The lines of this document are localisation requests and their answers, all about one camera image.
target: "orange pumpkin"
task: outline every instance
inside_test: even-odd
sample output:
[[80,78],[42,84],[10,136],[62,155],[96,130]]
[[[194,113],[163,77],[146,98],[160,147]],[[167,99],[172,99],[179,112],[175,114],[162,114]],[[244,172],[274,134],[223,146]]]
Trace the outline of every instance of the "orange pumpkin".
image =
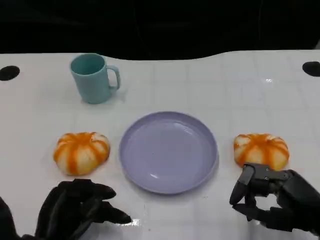
[[289,160],[289,150],[281,137],[270,134],[240,134],[234,139],[234,159],[243,167],[245,162],[267,164],[281,170]]
[[79,176],[91,173],[109,154],[109,141],[102,134],[66,133],[58,140],[53,159],[65,174]]

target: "table surface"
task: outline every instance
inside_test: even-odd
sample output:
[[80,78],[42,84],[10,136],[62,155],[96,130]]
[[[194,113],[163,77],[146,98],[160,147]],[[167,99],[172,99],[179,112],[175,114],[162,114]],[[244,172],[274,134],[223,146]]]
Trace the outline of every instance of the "table surface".
[[[20,74],[0,82],[0,195],[17,231],[33,234],[40,207],[63,175],[53,161],[66,132],[99,132],[111,143],[109,160],[91,175],[115,189],[110,202],[134,219],[127,226],[94,224],[84,240],[269,240],[316,239],[299,230],[270,230],[231,208],[229,197],[241,169],[233,139],[250,132],[282,137],[289,165],[320,191],[320,78],[302,70],[320,51],[238,51],[175,61],[108,58],[120,70],[122,86],[106,103],[81,101],[69,63],[77,54],[3,54],[0,68]],[[125,130],[140,117],[178,111],[205,123],[217,139],[219,167],[195,190],[163,196],[146,192],[124,176],[118,155]],[[258,206],[275,206],[275,197]]]

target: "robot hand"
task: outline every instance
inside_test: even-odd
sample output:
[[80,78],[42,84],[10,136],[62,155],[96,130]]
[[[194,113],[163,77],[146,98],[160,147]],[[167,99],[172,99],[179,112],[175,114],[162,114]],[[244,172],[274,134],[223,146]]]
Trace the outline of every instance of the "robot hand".
[[[127,224],[132,220],[114,208],[106,199],[116,192],[89,179],[63,181],[53,188],[44,201],[35,236],[24,235],[23,240],[78,240],[91,223]],[[0,197],[0,238],[20,240],[7,204]]]
[[[279,207],[257,208],[255,197],[276,196]],[[245,203],[238,203],[244,197]],[[268,165],[246,163],[229,203],[233,208],[269,228],[309,231],[320,236],[320,194],[293,170],[274,171]]]

